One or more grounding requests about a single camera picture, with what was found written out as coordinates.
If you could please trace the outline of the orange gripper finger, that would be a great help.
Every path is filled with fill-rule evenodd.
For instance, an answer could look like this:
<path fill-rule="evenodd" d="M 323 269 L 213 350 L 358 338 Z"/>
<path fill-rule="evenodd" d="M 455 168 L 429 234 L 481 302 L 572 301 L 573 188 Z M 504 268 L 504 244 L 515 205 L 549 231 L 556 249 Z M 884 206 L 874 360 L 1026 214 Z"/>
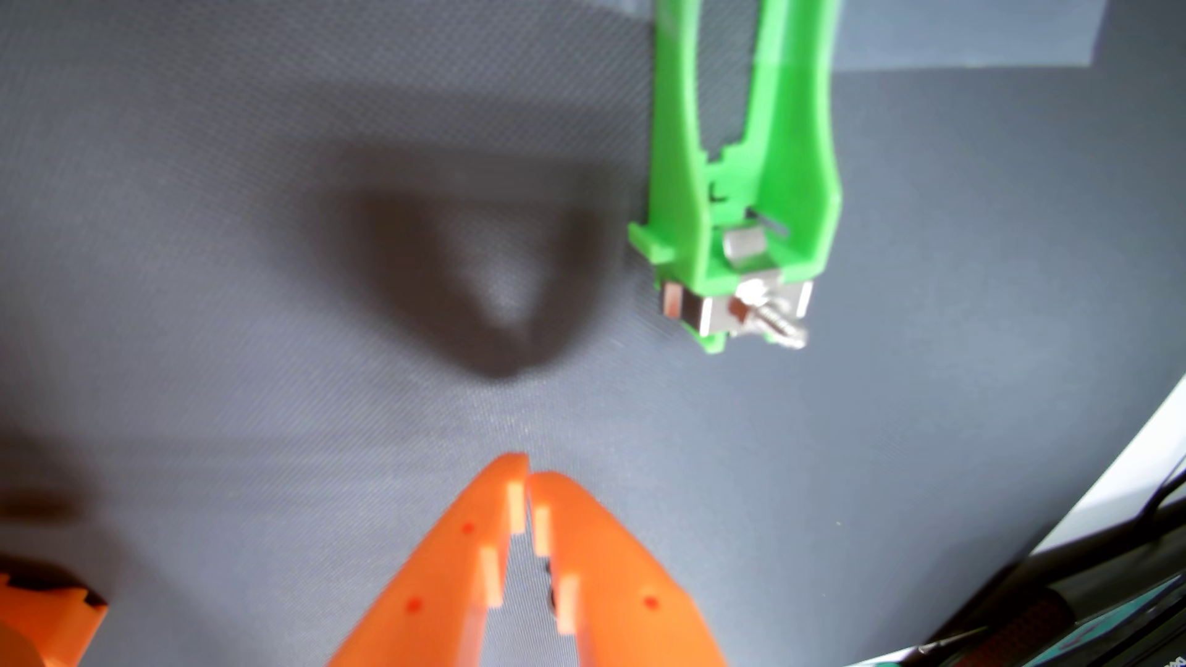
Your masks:
<path fill-rule="evenodd" d="M 472 479 L 343 641 L 330 666 L 478 666 L 502 606 L 510 540 L 527 531 L 529 457 Z"/>
<path fill-rule="evenodd" d="M 575 479 L 528 477 L 533 547 L 548 561 L 557 633 L 580 666 L 726 666 L 697 605 Z"/>

